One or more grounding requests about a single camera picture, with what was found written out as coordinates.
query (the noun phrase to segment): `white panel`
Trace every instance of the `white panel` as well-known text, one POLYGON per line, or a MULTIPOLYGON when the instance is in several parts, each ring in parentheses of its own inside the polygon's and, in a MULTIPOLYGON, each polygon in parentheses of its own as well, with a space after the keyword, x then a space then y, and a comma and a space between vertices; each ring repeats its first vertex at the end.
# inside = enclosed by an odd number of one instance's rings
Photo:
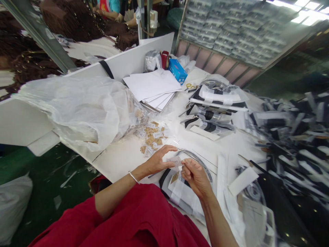
POLYGON ((0 102, 0 143, 27 146, 53 129, 45 113, 17 99, 0 102))
MULTIPOLYGON (((128 51, 124 51, 118 55, 105 59, 113 73, 114 79, 123 82, 122 78, 127 77, 130 74, 143 73, 145 54, 150 50, 156 49, 170 52, 173 38, 174 33, 157 37, 145 45, 137 46, 128 51)), ((99 63, 92 64, 67 76, 87 78, 97 75, 108 76, 99 63)))

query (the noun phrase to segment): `tissue box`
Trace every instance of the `tissue box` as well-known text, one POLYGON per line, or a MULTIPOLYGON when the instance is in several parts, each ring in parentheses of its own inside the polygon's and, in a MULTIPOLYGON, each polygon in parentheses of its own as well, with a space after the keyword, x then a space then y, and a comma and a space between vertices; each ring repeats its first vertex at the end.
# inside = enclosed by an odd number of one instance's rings
POLYGON ((174 77, 176 78, 176 80, 183 85, 186 77, 187 77, 187 73, 185 72, 185 70, 183 69, 183 67, 180 65, 180 63, 178 62, 177 59, 170 59, 169 60, 169 68, 170 72, 174 75, 174 77))

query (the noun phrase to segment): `white card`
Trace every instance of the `white card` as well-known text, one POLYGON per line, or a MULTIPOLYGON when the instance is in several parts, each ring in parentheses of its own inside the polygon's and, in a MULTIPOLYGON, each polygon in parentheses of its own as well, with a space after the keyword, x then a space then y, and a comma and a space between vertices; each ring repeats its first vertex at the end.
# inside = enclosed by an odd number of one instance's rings
POLYGON ((164 136, 164 137, 170 137, 170 136, 171 136, 171 132, 170 132, 170 130, 169 130, 169 129, 165 129, 165 130, 163 131, 163 136, 164 136))
POLYGON ((152 156, 156 151, 153 150, 150 146, 146 147, 145 153, 148 152, 152 156))
POLYGON ((152 124, 152 123, 148 123, 146 125, 147 128, 152 128, 152 129, 155 129, 157 126, 155 124, 152 124))
POLYGON ((162 133, 160 131, 153 133, 153 137, 154 137, 154 139, 158 139, 158 138, 162 137, 162 133))

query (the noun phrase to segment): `tag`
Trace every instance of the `tag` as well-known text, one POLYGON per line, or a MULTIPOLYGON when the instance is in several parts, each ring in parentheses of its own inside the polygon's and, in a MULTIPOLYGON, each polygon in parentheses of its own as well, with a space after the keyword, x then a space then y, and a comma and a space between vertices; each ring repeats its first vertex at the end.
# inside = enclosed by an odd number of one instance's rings
POLYGON ((159 139, 160 137, 162 137, 162 132, 153 133, 153 137, 154 139, 159 139))
POLYGON ((165 129, 164 132, 163 132, 163 136, 164 136, 164 137, 169 137, 170 135, 171 135, 170 130, 165 129))
POLYGON ((145 154, 145 150, 146 150, 146 146, 142 146, 142 147, 141 147, 141 152, 142 152, 143 154, 145 154))
POLYGON ((156 139, 154 140, 158 145, 162 145, 162 140, 161 139, 156 139))
POLYGON ((143 131, 140 131, 140 132, 137 134, 137 136, 138 136, 139 138, 141 138, 141 139, 145 139, 145 138, 146 138, 146 133, 143 132, 143 131))
POLYGON ((175 167, 182 166, 182 160, 178 156, 167 159, 167 162, 175 163, 175 167))
POLYGON ((151 129, 155 129, 157 126, 156 126, 155 124, 148 123, 148 124, 146 125, 146 127, 149 127, 149 128, 151 128, 151 129))
POLYGON ((147 145, 150 146, 154 141, 155 141, 154 137, 150 136, 145 142, 147 145))
POLYGON ((150 146, 147 146, 146 152, 148 152, 152 156, 155 153, 155 150, 153 150, 150 146))
POLYGON ((156 142, 153 142, 152 145, 153 145, 153 149, 157 149, 157 150, 159 150, 162 147, 161 145, 158 145, 156 142))
POLYGON ((174 175, 172 175, 171 184, 178 179, 178 174, 179 174, 179 172, 177 172, 174 175))

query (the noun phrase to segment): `silver bracelet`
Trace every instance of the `silver bracelet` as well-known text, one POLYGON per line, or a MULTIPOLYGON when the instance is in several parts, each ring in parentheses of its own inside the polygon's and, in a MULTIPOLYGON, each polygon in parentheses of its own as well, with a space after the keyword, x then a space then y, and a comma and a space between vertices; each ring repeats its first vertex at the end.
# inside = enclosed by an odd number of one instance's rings
POLYGON ((138 184, 140 184, 138 181, 137 181, 137 179, 131 174, 131 172, 130 171, 128 171, 128 173, 130 174, 130 176, 136 181, 136 183, 138 183, 138 184))

